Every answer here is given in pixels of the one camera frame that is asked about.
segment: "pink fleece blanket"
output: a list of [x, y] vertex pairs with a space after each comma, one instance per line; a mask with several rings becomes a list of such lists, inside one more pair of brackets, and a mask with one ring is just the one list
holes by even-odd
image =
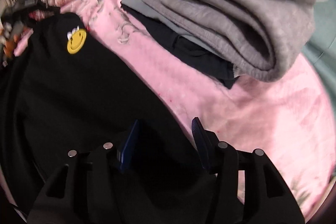
[[[161, 98], [191, 141], [191, 120], [199, 117], [236, 149], [263, 149], [307, 216], [328, 185], [336, 154], [329, 98], [305, 58], [300, 55], [278, 82], [242, 76], [228, 90], [163, 49], [120, 1], [73, 0], [62, 12], [77, 13], [92, 35]], [[244, 198], [243, 176], [238, 196]]]

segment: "pile of clothes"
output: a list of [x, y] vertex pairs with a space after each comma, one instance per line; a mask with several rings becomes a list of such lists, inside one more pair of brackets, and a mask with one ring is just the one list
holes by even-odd
[[[190, 61], [197, 54], [189, 53], [192, 43], [185, 39], [164, 35], [165, 39], [157, 39], [183, 62], [219, 79], [232, 80], [245, 73], [265, 82], [280, 79], [312, 35], [314, 3], [315, 0], [122, 0], [125, 9], [155, 39], [159, 37], [151, 30], [158, 29], [155, 22], [136, 12], [160, 21], [182, 37], [189, 36], [187, 40], [201, 47], [199, 54], [204, 51], [211, 61], [206, 66]], [[219, 66], [227, 71], [222, 78], [218, 77]]]
[[[314, 3], [60, 0], [62, 14], [18, 42], [0, 83], [0, 163], [19, 207], [29, 211], [67, 151], [92, 151], [141, 118], [162, 145], [148, 162], [160, 171], [156, 158], [191, 168], [184, 187], [158, 185], [153, 210], [162, 223], [204, 223], [214, 177], [191, 145], [191, 121], [199, 117], [236, 149], [263, 149], [308, 217], [336, 160], [329, 97], [300, 54], [314, 32]], [[177, 182], [167, 170], [160, 179]], [[244, 191], [240, 176], [241, 201]]]

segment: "black clothing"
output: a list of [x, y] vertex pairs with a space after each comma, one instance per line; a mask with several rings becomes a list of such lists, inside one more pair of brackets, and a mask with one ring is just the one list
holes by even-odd
[[234, 78], [231, 62], [189, 41], [160, 21], [146, 17], [124, 4], [121, 5], [121, 8], [140, 21], [157, 43], [183, 63], [205, 75], [217, 78], [228, 89], [231, 89], [238, 79]]
[[[215, 177], [162, 101], [117, 55], [88, 32], [77, 53], [67, 51], [77, 26], [85, 29], [72, 13], [41, 21], [0, 75], [0, 164], [19, 208], [29, 212], [69, 150], [113, 143], [142, 119], [135, 173], [116, 178], [126, 223], [205, 223]], [[132, 192], [138, 184], [147, 201]]]
[[14, 210], [14, 206], [9, 203], [5, 192], [0, 187], [0, 223], [25, 224], [24, 220]]

